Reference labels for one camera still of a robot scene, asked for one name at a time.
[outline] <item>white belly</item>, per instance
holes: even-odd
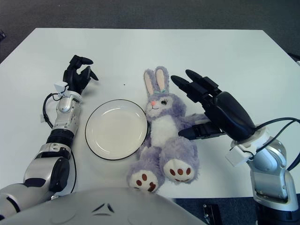
[[[178,137],[178,129],[170,115],[162,116],[151,123],[151,145],[164,147],[165,142],[171,137]]]

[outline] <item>stuffed bunny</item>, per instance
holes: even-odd
[[[143,145],[138,149],[139,161],[131,165],[127,175],[130,187],[155,192],[163,185],[165,176],[176,183],[191,183],[198,176],[199,158],[196,145],[178,132],[206,120],[204,114],[185,117],[186,105],[169,93],[166,68],[155,72],[146,70],[144,79],[149,102],[146,118],[150,123]]]

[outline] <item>white table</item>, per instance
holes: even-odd
[[[95,156],[84,138],[88,117],[102,103],[128,99],[145,108],[143,72],[164,65],[171,75],[185,77],[189,68],[208,76],[230,92],[255,123],[300,117],[300,67],[261,30],[100,30],[35,29],[0,64],[0,188],[22,182],[28,164],[46,142],[50,128],[40,122],[42,103],[54,92],[53,84],[74,54],[94,61],[100,82],[82,93],[80,127],[73,144],[77,162],[76,191],[97,187],[126,187],[126,172],[136,160],[120,161]],[[187,104],[187,113],[202,113],[200,104],[185,97],[172,82],[170,91]],[[52,121],[56,102],[48,105]],[[283,126],[270,126],[274,135]],[[280,140],[290,164],[299,152],[299,125],[292,125]],[[191,185],[166,182],[159,194],[173,198],[252,196],[248,166],[233,168],[225,159],[230,138],[197,141],[201,161],[199,180]],[[68,193],[73,185],[71,163]],[[292,171],[300,192],[300,166]]]

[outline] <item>bunny leg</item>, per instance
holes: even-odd
[[[165,182],[159,168],[158,156],[161,150],[154,147],[144,147],[141,159],[131,165],[127,182],[132,188],[155,192]]]
[[[199,170],[196,145],[184,137],[170,138],[162,149],[159,165],[171,181],[191,183]]]

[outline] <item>bunny eye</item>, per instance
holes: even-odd
[[[161,104],[166,105],[167,102],[168,102],[168,99],[164,99],[164,100],[161,101]]]

